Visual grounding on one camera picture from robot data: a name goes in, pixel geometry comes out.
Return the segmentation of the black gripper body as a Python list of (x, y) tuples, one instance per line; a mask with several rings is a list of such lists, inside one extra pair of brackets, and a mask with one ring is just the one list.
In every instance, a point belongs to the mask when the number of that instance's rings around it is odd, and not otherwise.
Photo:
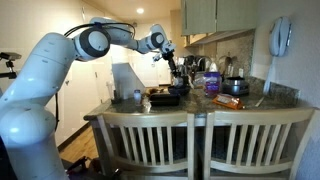
[(174, 57), (174, 53), (172, 51), (162, 54), (162, 58), (168, 62), (168, 65), (169, 65), (169, 68), (171, 70), (172, 75), (174, 77), (176, 77), (177, 76), (177, 69), (176, 69), (176, 65), (173, 60), (173, 57)]

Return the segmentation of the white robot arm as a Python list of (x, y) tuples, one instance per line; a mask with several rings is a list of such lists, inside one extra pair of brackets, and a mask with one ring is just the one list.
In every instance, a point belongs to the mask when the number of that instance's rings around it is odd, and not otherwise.
[(0, 135), (18, 180), (69, 180), (55, 142), (57, 120), (46, 105), (60, 90), (73, 61), (103, 57), (114, 44), (141, 54), (158, 50), (155, 60), (173, 62), (175, 45), (159, 24), (140, 40), (129, 24), (109, 18), (94, 17), (80, 28), (73, 38), (46, 34), (0, 98)]

